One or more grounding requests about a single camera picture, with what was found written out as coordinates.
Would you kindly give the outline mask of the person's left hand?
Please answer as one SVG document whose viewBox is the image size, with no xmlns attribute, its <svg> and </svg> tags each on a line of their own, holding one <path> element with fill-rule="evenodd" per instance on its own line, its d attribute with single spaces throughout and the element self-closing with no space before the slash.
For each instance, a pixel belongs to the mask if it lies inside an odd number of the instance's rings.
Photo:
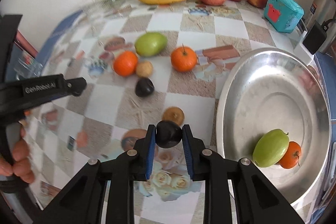
<svg viewBox="0 0 336 224">
<path fill-rule="evenodd" d="M 21 139 L 15 144 L 12 151 L 14 163 L 11 165 L 1 157 L 0 174 L 1 176 L 11 176 L 14 174 L 20 177 L 24 182 L 32 184 L 35 181 L 35 175 L 29 159 L 29 145 L 24 139 L 26 135 L 24 125 L 26 122 L 21 120 L 19 123 L 21 124 Z"/>
</svg>

